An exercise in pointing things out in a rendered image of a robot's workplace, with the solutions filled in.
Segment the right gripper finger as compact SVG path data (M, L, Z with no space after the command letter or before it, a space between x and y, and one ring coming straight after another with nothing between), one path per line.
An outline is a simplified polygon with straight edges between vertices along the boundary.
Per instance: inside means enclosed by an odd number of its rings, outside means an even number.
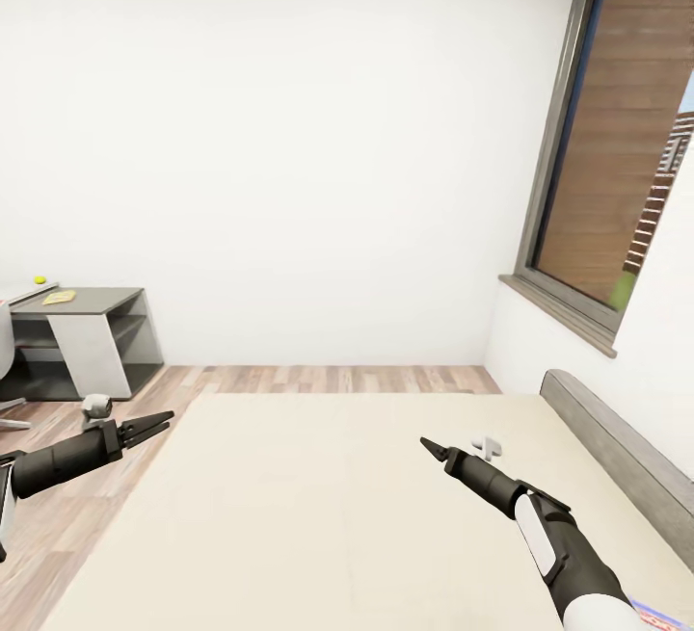
M419 439L419 441L441 462L444 463L449 458L451 452L451 447L445 448L436 442L432 442L425 437Z

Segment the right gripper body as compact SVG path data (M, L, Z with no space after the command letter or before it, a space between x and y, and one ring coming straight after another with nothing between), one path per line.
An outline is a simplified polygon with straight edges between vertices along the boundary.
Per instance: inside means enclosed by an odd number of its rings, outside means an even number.
M480 457L470 455L455 446L451 448L444 468L445 473L459 479L468 488L489 502L490 484L502 471L496 469L496 467L493 467Z

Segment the board game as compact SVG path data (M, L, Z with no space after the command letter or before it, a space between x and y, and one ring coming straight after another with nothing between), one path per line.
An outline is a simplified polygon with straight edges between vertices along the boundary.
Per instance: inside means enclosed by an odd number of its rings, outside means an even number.
M651 631L694 631L694 628L676 621L674 618L669 618L660 612L656 612L654 609L640 604L631 598L628 600Z

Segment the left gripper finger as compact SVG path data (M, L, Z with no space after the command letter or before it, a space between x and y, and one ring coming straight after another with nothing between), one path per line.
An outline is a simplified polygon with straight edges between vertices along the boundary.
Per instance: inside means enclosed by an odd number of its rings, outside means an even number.
M144 433L152 427L156 427L158 423L170 423L170 419L174 417L175 413L171 411L162 411L162 413L154 413L155 415L147 415L147 417L139 417L136 419L127 419L121 423L121 427L118 427L118 434L120 438L120 448L125 448L125 442L131 440L137 434Z
M127 450L130 450L134 446L141 444L141 442L143 442L149 438L152 438L156 434L162 433L170 426L171 426L171 424L168 422L158 423L158 425L156 425L156 427L152 427L152 429L148 429L148 431L145 431L144 433L137 434L137 436L134 436L134 438L131 438L131 440L127 440L127 442L125 442L125 448L127 448Z

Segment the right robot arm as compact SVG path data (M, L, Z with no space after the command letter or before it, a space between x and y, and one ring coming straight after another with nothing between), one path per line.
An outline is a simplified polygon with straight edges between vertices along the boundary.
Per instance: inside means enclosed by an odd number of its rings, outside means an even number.
M499 442L474 435L467 453L425 437L419 441L441 463L447 461L445 473L517 520L564 631L651 631L613 569L577 529L571 506L488 463L502 456Z

